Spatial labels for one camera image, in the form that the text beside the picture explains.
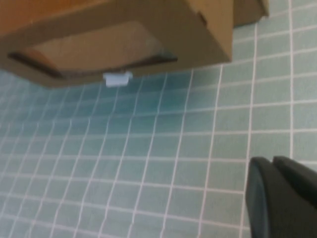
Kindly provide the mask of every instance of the cardboard box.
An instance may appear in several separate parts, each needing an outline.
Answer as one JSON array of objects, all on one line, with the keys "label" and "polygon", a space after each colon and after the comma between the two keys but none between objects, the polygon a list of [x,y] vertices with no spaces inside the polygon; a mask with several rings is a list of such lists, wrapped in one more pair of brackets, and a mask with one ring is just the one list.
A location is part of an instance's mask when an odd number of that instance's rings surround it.
[{"label": "cardboard box", "polygon": [[0,67],[60,87],[228,62],[233,0],[0,0]]},{"label": "cardboard box", "polygon": [[268,16],[268,0],[234,0],[234,26],[259,21]]}]

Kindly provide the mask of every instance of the black plastic object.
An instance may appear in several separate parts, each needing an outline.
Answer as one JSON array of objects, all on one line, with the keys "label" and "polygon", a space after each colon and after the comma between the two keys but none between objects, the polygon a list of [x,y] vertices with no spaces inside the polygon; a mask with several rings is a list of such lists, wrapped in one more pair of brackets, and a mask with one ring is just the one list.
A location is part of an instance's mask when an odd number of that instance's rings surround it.
[{"label": "black plastic object", "polygon": [[285,157],[252,158],[246,190],[252,238],[317,238],[316,182],[315,172]]}]

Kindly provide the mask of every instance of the tile wall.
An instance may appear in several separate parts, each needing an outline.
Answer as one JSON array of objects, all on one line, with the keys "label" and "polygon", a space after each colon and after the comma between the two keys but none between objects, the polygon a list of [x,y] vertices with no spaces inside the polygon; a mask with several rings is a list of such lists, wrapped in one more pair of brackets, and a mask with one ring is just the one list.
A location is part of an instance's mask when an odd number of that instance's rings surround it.
[{"label": "tile wall", "polygon": [[247,159],[317,169],[316,0],[271,0],[233,49],[119,89],[2,72],[0,238],[249,238]]}]

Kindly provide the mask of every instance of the light blue tile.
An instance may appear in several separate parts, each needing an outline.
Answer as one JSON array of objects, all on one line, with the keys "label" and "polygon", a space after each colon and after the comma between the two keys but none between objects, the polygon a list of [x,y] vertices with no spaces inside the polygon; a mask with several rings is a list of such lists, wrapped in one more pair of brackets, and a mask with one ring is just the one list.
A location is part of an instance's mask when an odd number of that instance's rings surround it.
[{"label": "light blue tile", "polygon": [[79,221],[79,228],[85,231],[99,232],[104,218],[104,209],[84,207]]},{"label": "light blue tile", "polygon": [[74,177],[90,178],[96,164],[96,160],[96,158],[78,160],[74,171]]},{"label": "light blue tile", "polygon": [[220,78],[220,67],[197,68],[193,72],[192,88],[217,85]]},{"label": "light blue tile", "polygon": [[191,70],[168,73],[164,90],[188,88],[191,74]]},{"label": "light blue tile", "polygon": [[172,190],[168,214],[194,219],[199,218],[203,195],[203,191],[174,188]]},{"label": "light blue tile", "polygon": [[183,135],[180,158],[208,158],[211,135]]},{"label": "light blue tile", "polygon": [[175,157],[179,143],[179,136],[155,136],[153,138],[150,156]]},{"label": "light blue tile", "polygon": [[293,29],[317,24],[317,7],[307,7],[293,11]]},{"label": "light blue tile", "polygon": [[134,209],[140,186],[116,184],[110,200],[110,206]]},{"label": "light blue tile", "polygon": [[155,116],[138,116],[132,118],[130,134],[152,134]]},{"label": "light blue tile", "polygon": [[317,71],[317,52],[294,55],[294,73],[310,73]]},{"label": "light blue tile", "polygon": [[109,182],[90,182],[85,196],[85,202],[106,206],[112,186],[112,183]]},{"label": "light blue tile", "polygon": [[126,145],[125,156],[147,156],[151,137],[130,137]]},{"label": "light blue tile", "polygon": [[164,214],[168,195],[169,188],[143,186],[138,210]]},{"label": "light blue tile", "polygon": [[75,228],[79,219],[80,206],[62,204],[57,215],[58,225]]},{"label": "light blue tile", "polygon": [[144,93],[138,97],[136,114],[155,113],[159,106],[160,93]]},{"label": "light blue tile", "polygon": [[189,93],[187,110],[213,108],[215,106],[215,99],[217,89],[202,89],[193,90]]},{"label": "light blue tile", "polygon": [[125,160],[122,161],[118,180],[123,181],[142,181],[145,161]]},{"label": "light blue tile", "polygon": [[186,113],[184,120],[184,132],[212,131],[213,111]]},{"label": "light blue tile", "polygon": [[97,156],[100,153],[103,145],[103,139],[85,139],[81,155],[86,156]]},{"label": "light blue tile", "polygon": [[243,196],[241,194],[207,192],[204,220],[239,225]]},{"label": "light blue tile", "polygon": [[186,97],[187,97],[187,90],[164,92],[159,111],[160,112],[183,111],[185,109]]},{"label": "light blue tile", "polygon": [[111,118],[108,125],[108,134],[128,133],[130,118]]},{"label": "light blue tile", "polygon": [[158,115],[156,133],[177,133],[182,127],[183,114]]}]

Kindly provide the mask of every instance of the green tile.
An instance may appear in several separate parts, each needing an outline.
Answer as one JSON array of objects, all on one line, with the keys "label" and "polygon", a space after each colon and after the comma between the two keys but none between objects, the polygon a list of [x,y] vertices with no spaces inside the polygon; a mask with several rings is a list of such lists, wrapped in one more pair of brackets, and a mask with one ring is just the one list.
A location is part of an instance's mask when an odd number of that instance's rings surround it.
[{"label": "green tile", "polygon": [[44,195],[47,184],[48,184],[47,178],[44,178],[44,179],[34,178],[31,182],[28,195],[42,197]]},{"label": "green tile", "polygon": [[183,135],[179,150],[180,158],[208,158],[211,135]]},{"label": "green tile", "polygon": [[110,206],[134,209],[140,186],[116,184],[110,200]]},{"label": "green tile", "polygon": [[46,197],[53,199],[62,199],[66,190],[67,181],[51,180]]},{"label": "green tile", "polygon": [[301,132],[294,134],[294,159],[317,161],[317,133]]},{"label": "green tile", "polygon": [[22,204],[21,212],[19,216],[23,218],[28,218],[28,219],[34,219],[38,212],[39,207],[40,207],[40,201],[26,198]]},{"label": "green tile", "polygon": [[238,238],[239,237],[239,229],[203,224],[201,237],[202,238],[210,238],[210,237]]},{"label": "green tile", "polygon": [[17,173],[22,163],[22,158],[10,158],[5,170],[6,173]]},{"label": "green tile", "polygon": [[236,27],[233,31],[233,41],[254,37],[254,24]]},{"label": "green tile", "polygon": [[254,56],[254,40],[233,44],[232,60],[249,60]]},{"label": "green tile", "polygon": [[294,78],[294,100],[317,99],[317,79],[315,76]]},{"label": "green tile", "polygon": [[11,228],[13,226],[13,219],[9,218],[0,218],[0,236],[1,237],[9,237]]},{"label": "green tile", "polygon": [[292,7],[305,6],[316,3],[316,0],[292,0]]},{"label": "green tile", "polygon": [[312,39],[317,38],[317,28],[306,31],[299,31],[293,33],[293,50],[304,50],[316,48],[317,42]]},{"label": "green tile", "polygon": [[191,75],[191,70],[168,73],[164,90],[188,88]]},{"label": "green tile", "polygon": [[245,163],[211,162],[208,187],[243,191]]},{"label": "green tile", "polygon": [[56,159],[41,159],[39,167],[36,171],[38,175],[51,175]]},{"label": "green tile", "polygon": [[52,238],[73,238],[74,232],[69,230],[62,230],[59,228],[54,228]]},{"label": "green tile", "polygon": [[112,183],[91,181],[85,196],[85,202],[106,205],[112,189]]},{"label": "green tile", "polygon": [[252,130],[290,128],[290,106],[258,107],[252,110]]},{"label": "green tile", "polygon": [[289,34],[258,39],[257,57],[269,56],[290,51]]},{"label": "green tile", "polygon": [[162,96],[159,111],[183,111],[185,109],[187,90],[165,91]]},{"label": "green tile", "polygon": [[165,230],[163,232],[164,238],[190,238],[197,237],[197,235],[197,222],[181,221],[178,219],[167,218],[165,223]]},{"label": "green tile", "polygon": [[7,201],[5,203],[5,207],[3,210],[3,213],[17,216],[19,213],[19,209],[22,203],[22,198],[17,197],[7,197]]},{"label": "green tile", "polygon": [[212,131],[213,111],[186,113],[184,132]]},{"label": "green tile", "polygon": [[175,185],[204,187],[207,162],[179,161],[175,173]]},{"label": "green tile", "polygon": [[56,224],[75,228],[78,223],[80,206],[62,204],[57,215]]},{"label": "green tile", "polygon": [[293,11],[293,29],[317,24],[317,7],[307,7]]},{"label": "green tile", "polygon": [[175,157],[179,144],[179,136],[154,136],[151,153],[152,157]]},{"label": "green tile", "polygon": [[244,229],[242,231],[242,238],[251,238],[251,232],[250,230]]},{"label": "green tile", "polygon": [[144,167],[145,161],[124,160],[120,167],[118,180],[141,182]]},{"label": "green tile", "polygon": [[174,188],[172,190],[168,214],[195,219],[199,218],[203,193],[202,191]]},{"label": "green tile", "polygon": [[146,134],[153,132],[155,116],[132,118],[130,134]]},{"label": "green tile", "polygon": [[250,104],[251,84],[220,87],[218,107]]},{"label": "green tile", "polygon": [[183,114],[158,115],[156,133],[177,133],[181,131]]},{"label": "green tile", "polygon": [[317,52],[294,55],[294,73],[309,73],[317,71]]},{"label": "green tile", "polygon": [[252,134],[250,157],[261,156],[269,160],[276,155],[289,156],[289,133]]},{"label": "green tile", "polygon": [[132,222],[132,213],[109,210],[103,227],[103,234],[127,237]]},{"label": "green tile", "polygon": [[97,159],[80,159],[77,161],[74,177],[90,178]]},{"label": "green tile", "polygon": [[144,182],[170,184],[173,169],[173,161],[149,161]]},{"label": "green tile", "polygon": [[99,232],[104,218],[104,209],[84,206],[79,221],[79,228],[85,231]]},{"label": "green tile", "polygon": [[212,158],[245,159],[247,156],[248,135],[215,135]]},{"label": "green tile", "polygon": [[258,23],[258,36],[289,30],[288,14],[271,16]]},{"label": "green tile", "polygon": [[207,192],[204,220],[239,225],[243,196],[241,194]]},{"label": "green tile", "polygon": [[49,237],[51,233],[51,227],[44,227],[39,224],[35,224],[32,231],[31,237],[32,238],[42,238],[42,237]]},{"label": "green tile", "polygon": [[169,188],[143,186],[138,204],[138,210],[164,214],[168,195]]},{"label": "green tile", "polygon": [[44,201],[42,203],[42,207],[40,209],[37,220],[41,222],[53,223],[57,208],[58,208],[58,203]]},{"label": "green tile", "polygon": [[289,56],[261,59],[257,61],[256,79],[288,76],[290,68]]},{"label": "green tile", "polygon": [[317,128],[317,104],[294,105],[294,129]]},{"label": "green tile", "polygon": [[217,85],[220,77],[220,67],[197,68],[193,72],[192,88]]},{"label": "green tile", "polygon": [[102,155],[121,156],[126,138],[107,138],[103,147]]},{"label": "green tile", "polygon": [[278,103],[290,101],[290,79],[256,82],[253,103]]},{"label": "green tile", "polygon": [[26,234],[28,234],[30,227],[31,227],[30,222],[16,221],[12,231],[12,237],[24,238]]},{"label": "green tile", "polygon": [[114,179],[119,166],[119,162],[119,160],[100,159],[94,173],[94,178]]},{"label": "green tile", "polygon": [[253,62],[226,64],[223,66],[222,83],[251,81]]},{"label": "green tile", "polygon": [[31,179],[30,178],[17,178],[15,185],[13,187],[13,193],[16,194],[25,194],[28,185],[30,183]]},{"label": "green tile", "polygon": [[288,0],[277,0],[269,2],[270,14],[276,14],[288,10]]},{"label": "green tile", "polygon": [[87,184],[85,181],[71,181],[65,199],[76,202],[83,200]]},{"label": "green tile", "polygon": [[125,156],[147,156],[150,148],[151,137],[133,138],[128,139],[126,146]]},{"label": "green tile", "polygon": [[215,131],[248,130],[250,109],[218,110]]},{"label": "green tile", "polygon": [[192,90],[188,96],[187,110],[213,108],[216,102],[217,89]]},{"label": "green tile", "polygon": [[56,176],[70,176],[75,165],[75,159],[58,160],[54,175]]}]

